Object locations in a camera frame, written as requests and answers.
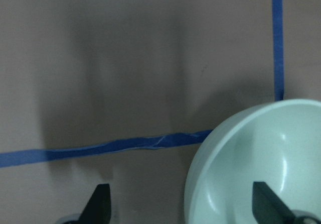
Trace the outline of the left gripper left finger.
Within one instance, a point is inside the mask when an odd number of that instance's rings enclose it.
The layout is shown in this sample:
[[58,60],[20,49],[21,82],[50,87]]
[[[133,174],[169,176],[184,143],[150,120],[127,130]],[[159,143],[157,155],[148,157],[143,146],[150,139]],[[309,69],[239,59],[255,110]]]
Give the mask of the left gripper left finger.
[[98,184],[76,223],[110,223],[111,193],[109,184]]

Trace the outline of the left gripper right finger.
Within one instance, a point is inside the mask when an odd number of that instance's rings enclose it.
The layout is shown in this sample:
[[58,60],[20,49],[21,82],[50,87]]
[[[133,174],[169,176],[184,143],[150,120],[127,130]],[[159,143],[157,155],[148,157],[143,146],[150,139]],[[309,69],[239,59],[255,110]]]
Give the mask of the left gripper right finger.
[[265,182],[253,182],[252,213],[259,224],[300,223],[300,219]]

